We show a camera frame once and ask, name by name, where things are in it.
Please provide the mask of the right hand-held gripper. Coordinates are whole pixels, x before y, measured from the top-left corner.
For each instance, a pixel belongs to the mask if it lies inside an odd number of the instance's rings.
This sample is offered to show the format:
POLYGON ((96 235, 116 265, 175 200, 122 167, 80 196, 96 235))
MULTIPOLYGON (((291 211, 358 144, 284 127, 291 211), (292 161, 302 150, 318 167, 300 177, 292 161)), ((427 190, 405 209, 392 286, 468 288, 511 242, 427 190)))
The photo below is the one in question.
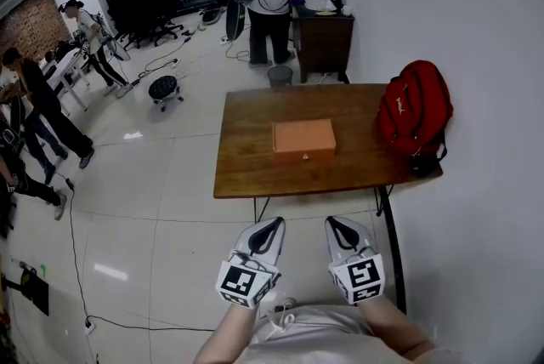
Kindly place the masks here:
POLYGON ((365 226, 350 219, 329 216, 325 230, 332 280, 347 302, 358 304, 383 294, 383 257, 365 226))

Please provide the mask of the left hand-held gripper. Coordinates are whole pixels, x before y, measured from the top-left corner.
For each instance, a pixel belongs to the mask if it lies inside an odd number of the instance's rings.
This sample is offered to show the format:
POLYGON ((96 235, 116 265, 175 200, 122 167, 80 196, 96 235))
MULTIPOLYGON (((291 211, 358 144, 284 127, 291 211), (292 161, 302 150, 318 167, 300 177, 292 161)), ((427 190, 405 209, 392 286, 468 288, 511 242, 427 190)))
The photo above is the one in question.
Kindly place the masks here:
POLYGON ((245 308, 259 307, 281 277, 276 265, 285 234, 282 217, 258 222, 242 231, 235 250, 220 266, 215 288, 222 300, 245 308))

